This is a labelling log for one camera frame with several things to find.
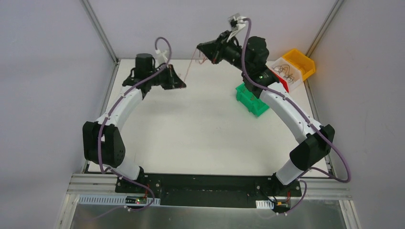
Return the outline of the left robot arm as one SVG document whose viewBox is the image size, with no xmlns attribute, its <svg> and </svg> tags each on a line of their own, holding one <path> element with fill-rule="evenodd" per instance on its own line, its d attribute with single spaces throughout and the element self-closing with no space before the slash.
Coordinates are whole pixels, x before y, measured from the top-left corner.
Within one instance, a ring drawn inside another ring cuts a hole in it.
<svg viewBox="0 0 405 229">
<path fill-rule="evenodd" d="M 126 152 L 120 131 L 153 86 L 164 90 L 186 87 L 169 60 L 167 51 L 156 51 L 156 56 L 137 54 L 135 66 L 123 81 L 117 99 L 103 115 L 85 122 L 82 128 L 85 159 L 98 164 L 102 171 L 110 169 L 119 177 L 128 178 L 127 186 L 134 193 L 145 189 L 146 180 L 140 177 L 143 168 Z"/>
</svg>

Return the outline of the green plastic bin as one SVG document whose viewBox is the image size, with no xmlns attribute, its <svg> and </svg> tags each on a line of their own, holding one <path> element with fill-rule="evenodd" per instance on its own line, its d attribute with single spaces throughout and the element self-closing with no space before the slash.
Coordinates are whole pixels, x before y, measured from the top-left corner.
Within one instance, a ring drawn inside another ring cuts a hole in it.
<svg viewBox="0 0 405 229">
<path fill-rule="evenodd" d="M 243 104 L 255 117 L 261 116 L 269 109 L 269 106 L 256 98 L 253 93 L 245 87 L 244 83 L 237 86 L 235 90 L 236 100 Z"/>
</svg>

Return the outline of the red plastic bin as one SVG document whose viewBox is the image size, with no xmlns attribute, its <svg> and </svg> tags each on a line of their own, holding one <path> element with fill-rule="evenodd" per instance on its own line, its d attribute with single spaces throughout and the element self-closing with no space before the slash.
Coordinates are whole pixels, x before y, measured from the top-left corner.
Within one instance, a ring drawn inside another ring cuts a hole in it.
<svg viewBox="0 0 405 229">
<path fill-rule="evenodd" d="M 271 72 L 279 79 L 279 81 L 283 85 L 285 91 L 288 93 L 289 87 L 288 87 L 287 81 L 283 77 L 281 77 L 278 73 L 276 73 L 274 70 L 271 69 Z"/>
</svg>

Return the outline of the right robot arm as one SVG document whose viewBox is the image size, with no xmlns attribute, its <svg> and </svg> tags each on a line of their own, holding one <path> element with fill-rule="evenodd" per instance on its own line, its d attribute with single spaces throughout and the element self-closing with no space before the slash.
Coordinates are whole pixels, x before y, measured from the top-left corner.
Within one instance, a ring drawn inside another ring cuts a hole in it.
<svg viewBox="0 0 405 229">
<path fill-rule="evenodd" d="M 246 89 L 268 105 L 292 132 L 298 146 L 289 160 L 275 172 L 263 187 L 268 194 L 284 195 L 292 183 L 330 152 L 335 130 L 310 118 L 292 100 L 278 77 L 267 65 L 269 51 L 264 38 L 252 36 L 240 45 L 225 31 L 216 40 L 199 43 L 196 48 L 213 64 L 222 60 L 242 71 Z"/>
</svg>

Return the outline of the clear plastic bin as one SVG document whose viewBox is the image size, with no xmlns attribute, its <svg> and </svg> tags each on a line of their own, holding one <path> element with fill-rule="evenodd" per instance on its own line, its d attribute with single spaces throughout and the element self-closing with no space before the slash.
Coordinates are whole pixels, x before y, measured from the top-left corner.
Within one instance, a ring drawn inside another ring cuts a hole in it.
<svg viewBox="0 0 405 229">
<path fill-rule="evenodd" d="M 287 62 L 282 57 L 277 59 L 270 66 L 270 69 L 274 70 L 276 73 L 278 73 L 281 77 L 283 77 L 287 81 L 289 92 L 293 91 L 303 83 L 300 70 L 294 67 L 289 62 Z"/>
</svg>

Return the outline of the yellow plastic bin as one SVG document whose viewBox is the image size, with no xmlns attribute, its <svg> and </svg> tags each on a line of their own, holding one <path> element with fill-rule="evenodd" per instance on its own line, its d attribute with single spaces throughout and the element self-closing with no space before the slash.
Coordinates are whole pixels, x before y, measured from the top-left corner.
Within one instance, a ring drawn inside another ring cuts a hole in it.
<svg viewBox="0 0 405 229">
<path fill-rule="evenodd" d="M 291 49 L 282 58 L 300 70 L 303 81 L 316 72 L 315 62 L 298 49 Z"/>
</svg>

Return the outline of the aluminium frame rail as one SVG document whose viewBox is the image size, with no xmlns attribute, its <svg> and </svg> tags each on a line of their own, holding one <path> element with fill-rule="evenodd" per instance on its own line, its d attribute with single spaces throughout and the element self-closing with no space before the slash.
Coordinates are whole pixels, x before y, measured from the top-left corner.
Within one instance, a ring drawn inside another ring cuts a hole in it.
<svg viewBox="0 0 405 229">
<path fill-rule="evenodd" d="M 175 191 L 233 191 L 246 195 L 267 194 L 281 197 L 290 194 L 294 198 L 305 194 L 307 198 L 351 200 L 352 195 L 346 184 L 326 178 L 302 178 L 287 187 L 273 187 L 273 180 L 264 176 L 218 176 L 218 175 L 181 175 L 145 174 L 141 185 L 135 185 L 113 174 L 73 174 L 68 185 L 69 194 L 144 194 L 150 189 L 162 199 Z"/>
</svg>

